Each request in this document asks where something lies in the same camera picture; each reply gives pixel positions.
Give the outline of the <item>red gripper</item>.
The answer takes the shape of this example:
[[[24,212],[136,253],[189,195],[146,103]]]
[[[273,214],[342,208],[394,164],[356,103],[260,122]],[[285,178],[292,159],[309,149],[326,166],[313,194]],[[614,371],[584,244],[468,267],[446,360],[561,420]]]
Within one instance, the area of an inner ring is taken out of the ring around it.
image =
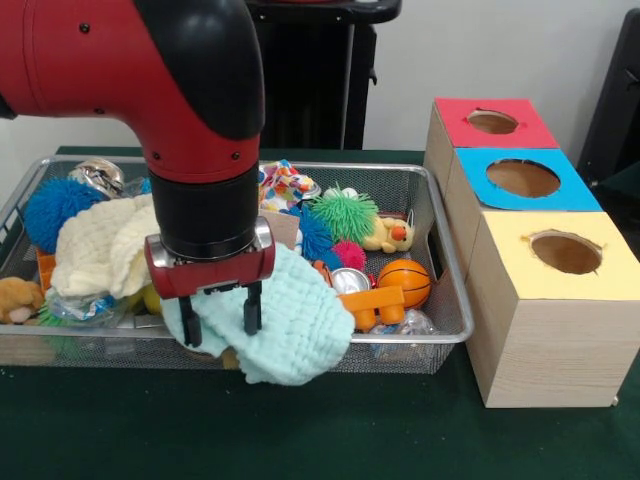
[[[273,272],[275,240],[266,218],[258,217],[253,243],[237,254],[207,261],[188,261],[166,250],[158,234],[145,238],[144,255],[150,278],[161,299],[179,298],[186,346],[199,347],[202,332],[191,297],[202,290],[247,286],[244,331],[253,336],[262,328],[262,280]]]

